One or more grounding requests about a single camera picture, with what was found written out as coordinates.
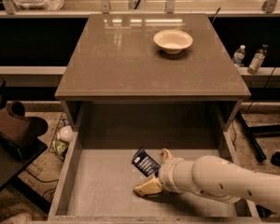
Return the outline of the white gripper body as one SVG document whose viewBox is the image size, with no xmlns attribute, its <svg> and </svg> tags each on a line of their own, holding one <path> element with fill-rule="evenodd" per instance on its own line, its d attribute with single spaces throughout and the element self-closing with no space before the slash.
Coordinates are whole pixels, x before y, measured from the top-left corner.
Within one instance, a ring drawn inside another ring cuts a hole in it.
<svg viewBox="0 0 280 224">
<path fill-rule="evenodd" d="M 162 187 L 172 193 L 182 193 L 182 190 L 177 187 L 174 180 L 175 167 L 182 161 L 182 158 L 169 158 L 163 162 L 159 170 L 159 180 Z"/>
</svg>

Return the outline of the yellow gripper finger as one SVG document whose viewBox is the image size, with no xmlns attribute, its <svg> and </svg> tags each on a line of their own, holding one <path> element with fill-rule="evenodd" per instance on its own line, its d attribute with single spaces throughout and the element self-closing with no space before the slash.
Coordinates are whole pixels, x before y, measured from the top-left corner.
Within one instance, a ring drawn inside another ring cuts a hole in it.
<svg viewBox="0 0 280 224">
<path fill-rule="evenodd" d="M 172 153 L 167 148 L 164 148 L 162 150 L 162 162 L 167 162 L 167 161 L 171 160 L 172 158 L 173 158 Z"/>
<path fill-rule="evenodd" d="M 133 191 L 141 197 L 159 194 L 162 192 L 162 185 L 160 180 L 156 176 L 151 175 L 137 184 L 133 188 Z"/>
</svg>

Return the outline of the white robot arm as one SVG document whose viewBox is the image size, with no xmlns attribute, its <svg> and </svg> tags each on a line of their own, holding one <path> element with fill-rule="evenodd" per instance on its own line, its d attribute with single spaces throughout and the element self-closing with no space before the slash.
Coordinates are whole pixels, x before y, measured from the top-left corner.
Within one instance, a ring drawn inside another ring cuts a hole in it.
<svg viewBox="0 0 280 224">
<path fill-rule="evenodd" d="M 190 192 L 224 203 L 246 199 L 280 215 L 280 175 L 242 168 L 217 156 L 201 156 L 195 161 L 174 157 L 162 151 L 162 163 L 154 161 L 143 149 L 132 164 L 146 176 L 133 188 L 139 196 Z"/>
</svg>

